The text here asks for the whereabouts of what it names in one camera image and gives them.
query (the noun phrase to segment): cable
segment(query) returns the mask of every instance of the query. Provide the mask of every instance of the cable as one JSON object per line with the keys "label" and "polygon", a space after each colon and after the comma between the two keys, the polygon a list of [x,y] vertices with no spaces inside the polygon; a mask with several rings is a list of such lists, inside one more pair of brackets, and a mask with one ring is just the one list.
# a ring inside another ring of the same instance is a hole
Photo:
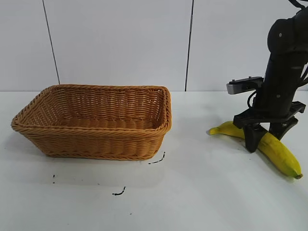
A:
{"label": "cable", "polygon": [[248,100],[247,100],[247,105],[249,108],[252,108],[252,106],[250,105],[250,100],[251,98],[257,93],[257,91],[254,91],[249,97],[248,97]]}

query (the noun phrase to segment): white wall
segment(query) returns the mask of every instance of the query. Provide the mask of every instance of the white wall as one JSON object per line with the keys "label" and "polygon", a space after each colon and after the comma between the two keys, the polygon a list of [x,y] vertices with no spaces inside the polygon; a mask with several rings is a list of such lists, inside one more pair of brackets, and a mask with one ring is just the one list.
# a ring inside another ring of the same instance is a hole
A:
{"label": "white wall", "polygon": [[270,27],[297,11],[288,0],[195,0],[187,90],[264,76]]}
{"label": "white wall", "polygon": [[[192,0],[45,5],[61,83],[184,90]],[[264,76],[268,31],[296,12],[287,0],[195,0],[187,90]],[[0,29],[0,90],[58,83],[42,0],[2,0]]]}
{"label": "white wall", "polygon": [[0,90],[58,83],[41,0],[2,0],[0,31]]}
{"label": "white wall", "polygon": [[61,83],[184,90],[192,0],[45,0]]}

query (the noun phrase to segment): black cable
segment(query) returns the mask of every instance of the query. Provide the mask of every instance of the black cable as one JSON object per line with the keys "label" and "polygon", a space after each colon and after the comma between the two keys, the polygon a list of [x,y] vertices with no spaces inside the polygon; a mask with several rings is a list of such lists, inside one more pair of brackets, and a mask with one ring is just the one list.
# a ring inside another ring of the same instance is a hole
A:
{"label": "black cable", "polygon": [[250,105],[250,101],[251,101],[251,98],[257,93],[257,91],[254,91],[249,97],[248,97],[248,100],[247,100],[247,105],[249,108],[252,108],[252,106]]}
{"label": "black cable", "polygon": [[295,7],[297,7],[297,8],[300,8],[300,9],[305,9],[305,6],[304,5],[302,5],[302,4],[300,4],[298,1],[296,1],[296,0],[289,0],[289,2],[291,2],[292,3],[292,5],[294,5]]}

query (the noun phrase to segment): banana tip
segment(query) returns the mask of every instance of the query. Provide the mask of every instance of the banana tip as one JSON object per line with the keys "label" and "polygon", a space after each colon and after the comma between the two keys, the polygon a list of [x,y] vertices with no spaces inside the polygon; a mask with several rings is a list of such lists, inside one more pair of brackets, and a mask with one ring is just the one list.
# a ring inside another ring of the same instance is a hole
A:
{"label": "banana tip", "polygon": [[297,175],[297,176],[295,177],[295,179],[299,180],[299,179],[301,179],[303,176],[304,176],[303,174]]}

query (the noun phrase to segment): basket rim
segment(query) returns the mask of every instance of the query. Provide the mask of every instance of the basket rim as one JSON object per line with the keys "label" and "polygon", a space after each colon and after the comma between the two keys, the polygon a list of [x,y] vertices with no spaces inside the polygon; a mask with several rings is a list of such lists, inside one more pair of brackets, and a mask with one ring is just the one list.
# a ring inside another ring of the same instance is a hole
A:
{"label": "basket rim", "polygon": [[[42,126],[42,125],[25,125],[19,121],[27,115],[27,113],[35,106],[39,100],[43,100],[44,97],[50,93],[52,89],[61,89],[61,88],[99,88],[102,90],[124,90],[124,89],[157,89],[163,90],[165,92],[165,103],[166,103],[166,120],[157,128],[152,129],[136,129],[136,128],[85,128],[85,127],[70,127],[70,126]],[[97,135],[98,133],[102,135],[102,132],[105,135],[115,135],[118,133],[124,134],[143,134],[145,136],[153,136],[154,133],[166,134],[171,129],[172,124],[172,115],[171,115],[171,96],[170,92],[166,87],[163,86],[100,86],[100,85],[79,85],[79,84],[59,84],[53,85],[44,89],[40,94],[38,94],[26,107],[24,107],[12,120],[11,126],[13,130],[21,133],[39,133],[39,134],[52,134],[52,133],[78,133],[84,132],[88,135]]]}

